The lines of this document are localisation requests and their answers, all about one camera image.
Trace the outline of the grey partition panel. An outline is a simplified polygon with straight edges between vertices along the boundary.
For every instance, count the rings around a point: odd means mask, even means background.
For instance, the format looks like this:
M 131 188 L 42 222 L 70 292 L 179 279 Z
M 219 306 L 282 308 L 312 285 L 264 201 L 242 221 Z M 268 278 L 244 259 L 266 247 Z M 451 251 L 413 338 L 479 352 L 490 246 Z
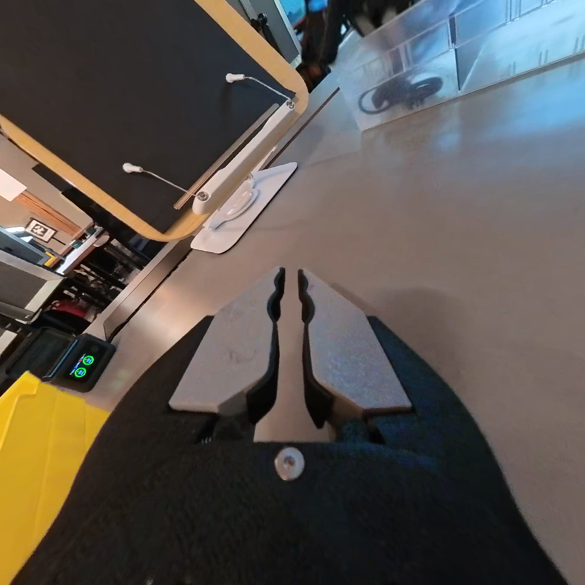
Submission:
M 229 1 L 232 8 L 274 48 L 289 65 L 301 64 L 301 47 L 280 1 Z

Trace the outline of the black book stand wooden rim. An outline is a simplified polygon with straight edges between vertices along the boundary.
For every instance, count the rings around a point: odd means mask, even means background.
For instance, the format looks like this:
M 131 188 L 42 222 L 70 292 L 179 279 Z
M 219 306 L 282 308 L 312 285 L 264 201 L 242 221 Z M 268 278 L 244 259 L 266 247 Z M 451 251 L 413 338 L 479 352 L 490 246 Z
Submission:
M 190 237 L 308 97 L 226 1 L 1 1 L 1 128 L 148 239 Z

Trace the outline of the framed black white marker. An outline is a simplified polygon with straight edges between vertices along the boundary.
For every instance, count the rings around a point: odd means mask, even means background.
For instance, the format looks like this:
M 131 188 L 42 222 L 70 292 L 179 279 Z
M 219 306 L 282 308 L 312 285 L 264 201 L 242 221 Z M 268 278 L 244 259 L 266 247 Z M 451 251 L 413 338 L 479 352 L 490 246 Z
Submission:
M 40 242 L 48 243 L 55 237 L 57 230 L 31 218 L 25 226 L 25 232 Z

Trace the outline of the yellow plastic bin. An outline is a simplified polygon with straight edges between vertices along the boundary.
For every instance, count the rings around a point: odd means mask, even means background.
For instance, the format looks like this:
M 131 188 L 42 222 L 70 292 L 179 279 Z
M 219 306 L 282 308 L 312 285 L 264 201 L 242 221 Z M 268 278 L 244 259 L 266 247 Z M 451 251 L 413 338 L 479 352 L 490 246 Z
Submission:
M 1 584 L 54 523 L 109 416 L 29 372 L 1 396 Z

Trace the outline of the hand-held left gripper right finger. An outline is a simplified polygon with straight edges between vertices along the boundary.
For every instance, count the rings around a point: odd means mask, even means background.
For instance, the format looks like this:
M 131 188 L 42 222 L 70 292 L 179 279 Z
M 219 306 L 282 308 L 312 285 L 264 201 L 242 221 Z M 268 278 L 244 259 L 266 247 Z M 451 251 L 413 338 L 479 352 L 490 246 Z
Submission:
M 304 399 L 317 428 L 409 413 L 411 400 L 367 315 L 305 269 L 298 270 Z

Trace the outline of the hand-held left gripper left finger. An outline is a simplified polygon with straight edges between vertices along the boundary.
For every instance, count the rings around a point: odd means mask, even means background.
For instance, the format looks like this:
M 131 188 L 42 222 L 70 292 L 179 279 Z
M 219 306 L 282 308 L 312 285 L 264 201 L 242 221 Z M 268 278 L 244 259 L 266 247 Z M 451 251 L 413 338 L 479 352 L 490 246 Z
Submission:
M 247 415 L 252 425 L 272 409 L 284 284 L 285 268 L 274 267 L 216 312 L 169 401 L 171 409 Z

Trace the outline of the black charging case green display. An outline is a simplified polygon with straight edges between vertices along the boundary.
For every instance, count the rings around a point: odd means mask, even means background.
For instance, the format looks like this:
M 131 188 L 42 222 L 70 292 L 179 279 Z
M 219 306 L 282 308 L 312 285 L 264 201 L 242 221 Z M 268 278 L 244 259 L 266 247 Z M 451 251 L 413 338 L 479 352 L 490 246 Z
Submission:
M 40 328 L 1 366 L 1 384 L 14 383 L 30 373 L 62 390 L 90 392 L 111 361 L 116 347 L 94 335 L 73 336 Z

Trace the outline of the clear plastic box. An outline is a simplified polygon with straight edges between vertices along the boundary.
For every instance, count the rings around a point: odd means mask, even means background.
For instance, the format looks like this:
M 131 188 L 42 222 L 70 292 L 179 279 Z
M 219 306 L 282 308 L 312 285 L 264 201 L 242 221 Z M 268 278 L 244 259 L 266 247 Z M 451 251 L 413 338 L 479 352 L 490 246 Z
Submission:
M 584 1 L 419 1 L 346 47 L 340 91 L 361 131 L 584 57 Z

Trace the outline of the grey machine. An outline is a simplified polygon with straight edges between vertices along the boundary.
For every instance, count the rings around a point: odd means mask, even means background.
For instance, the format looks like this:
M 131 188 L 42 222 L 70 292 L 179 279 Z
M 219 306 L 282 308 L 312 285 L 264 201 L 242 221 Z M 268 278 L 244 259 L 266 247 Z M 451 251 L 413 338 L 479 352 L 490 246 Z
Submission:
M 1 228 L 1 315 L 23 324 L 37 318 L 65 281 L 44 265 L 48 255 Z

